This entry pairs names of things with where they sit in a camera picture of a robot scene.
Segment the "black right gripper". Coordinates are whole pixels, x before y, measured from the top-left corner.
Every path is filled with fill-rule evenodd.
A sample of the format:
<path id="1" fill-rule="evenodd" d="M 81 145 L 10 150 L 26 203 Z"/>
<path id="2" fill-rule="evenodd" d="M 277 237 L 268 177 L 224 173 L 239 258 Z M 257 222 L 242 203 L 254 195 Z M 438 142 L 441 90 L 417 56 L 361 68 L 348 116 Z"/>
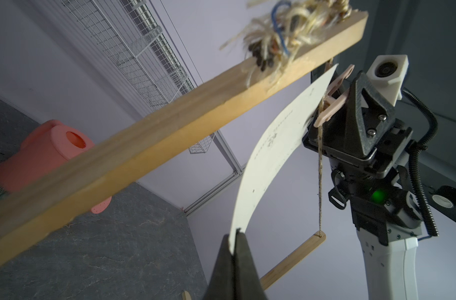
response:
<path id="1" fill-rule="evenodd" d="M 345 105 L 323 124 L 322 154 L 344 173 L 394 177 L 408 161 L 413 129 L 395 117 L 394 106 L 359 72 Z"/>

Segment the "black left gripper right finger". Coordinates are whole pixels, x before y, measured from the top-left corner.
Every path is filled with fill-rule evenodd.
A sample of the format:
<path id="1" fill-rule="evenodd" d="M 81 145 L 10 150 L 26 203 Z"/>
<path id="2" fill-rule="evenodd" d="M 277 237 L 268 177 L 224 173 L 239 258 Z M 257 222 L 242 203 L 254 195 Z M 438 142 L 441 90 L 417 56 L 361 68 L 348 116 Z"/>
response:
<path id="1" fill-rule="evenodd" d="M 246 235 L 237 230 L 234 250 L 234 296 L 236 300 L 266 300 Z"/>

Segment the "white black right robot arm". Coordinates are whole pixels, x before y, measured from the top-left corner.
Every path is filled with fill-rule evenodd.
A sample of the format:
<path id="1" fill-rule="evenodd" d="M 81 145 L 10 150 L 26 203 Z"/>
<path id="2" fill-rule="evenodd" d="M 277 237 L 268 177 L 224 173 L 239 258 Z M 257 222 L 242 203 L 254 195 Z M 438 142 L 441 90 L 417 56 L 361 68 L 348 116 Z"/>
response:
<path id="1" fill-rule="evenodd" d="M 427 119 L 419 140 L 395 116 L 392 104 L 360 72 L 349 87 L 349 72 L 334 74 L 325 102 L 341 106 L 315 112 L 305 148 L 330 162 L 329 201 L 349 208 L 362 248 L 367 289 L 372 300 L 416 300 L 416 250 L 439 234 L 421 184 L 419 157 L 438 131 L 434 113 L 407 89 L 407 97 Z"/>

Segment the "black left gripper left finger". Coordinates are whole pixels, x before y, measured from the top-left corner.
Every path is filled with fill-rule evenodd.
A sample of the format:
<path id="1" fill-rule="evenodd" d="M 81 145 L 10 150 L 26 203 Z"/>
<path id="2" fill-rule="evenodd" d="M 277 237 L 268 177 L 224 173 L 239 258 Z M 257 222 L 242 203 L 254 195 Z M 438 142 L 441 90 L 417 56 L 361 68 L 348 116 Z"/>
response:
<path id="1" fill-rule="evenodd" d="M 229 235 L 226 234 L 220 244 L 203 300 L 233 300 L 234 298 L 234 260 L 229 251 Z"/>

